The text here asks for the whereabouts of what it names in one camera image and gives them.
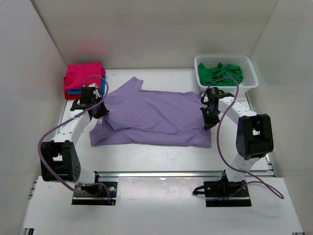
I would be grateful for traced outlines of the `purple t shirt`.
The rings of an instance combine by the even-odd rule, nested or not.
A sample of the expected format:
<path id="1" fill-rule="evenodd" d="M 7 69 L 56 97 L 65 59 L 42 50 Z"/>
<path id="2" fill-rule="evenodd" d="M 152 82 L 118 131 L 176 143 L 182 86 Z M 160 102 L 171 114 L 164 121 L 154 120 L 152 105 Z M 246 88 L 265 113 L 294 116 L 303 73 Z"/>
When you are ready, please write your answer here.
<path id="1" fill-rule="evenodd" d="M 131 78 L 105 98 L 108 115 L 90 131 L 92 146 L 150 144 L 211 148 L 204 128 L 200 94 L 142 89 Z"/>

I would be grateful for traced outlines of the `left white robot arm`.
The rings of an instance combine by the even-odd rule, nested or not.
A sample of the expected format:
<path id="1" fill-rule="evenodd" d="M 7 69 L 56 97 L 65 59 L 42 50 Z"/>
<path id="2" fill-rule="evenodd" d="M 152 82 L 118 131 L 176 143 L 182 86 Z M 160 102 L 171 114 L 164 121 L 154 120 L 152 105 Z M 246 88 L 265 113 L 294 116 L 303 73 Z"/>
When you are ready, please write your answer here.
<path id="1" fill-rule="evenodd" d="M 61 182 L 74 191 L 67 182 L 72 182 L 92 195 L 102 190 L 102 182 L 96 178 L 95 171 L 81 167 L 76 144 L 92 119 L 101 118 L 109 113 L 104 105 L 104 95 L 98 89 L 83 87 L 81 97 L 73 101 L 68 120 L 56 127 L 57 134 L 50 141 L 40 139 L 38 152 L 41 160 L 42 178 L 46 182 Z"/>

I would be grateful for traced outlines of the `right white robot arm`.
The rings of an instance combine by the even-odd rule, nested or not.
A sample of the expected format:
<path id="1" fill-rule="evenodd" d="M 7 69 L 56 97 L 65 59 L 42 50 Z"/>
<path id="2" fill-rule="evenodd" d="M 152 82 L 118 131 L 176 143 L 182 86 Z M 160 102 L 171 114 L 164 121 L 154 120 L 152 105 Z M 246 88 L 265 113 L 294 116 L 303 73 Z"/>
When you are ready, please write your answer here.
<path id="1" fill-rule="evenodd" d="M 222 201 L 231 198 L 247 198 L 246 176 L 261 158 L 273 151 L 271 120 L 267 114 L 258 114 L 237 102 L 237 96 L 225 93 L 216 87 L 207 88 L 201 95 L 204 128 L 217 127 L 219 132 L 224 117 L 230 118 L 237 126 L 237 153 L 226 169 L 215 181 L 206 181 L 193 190 L 193 195 L 203 194 L 208 201 Z"/>

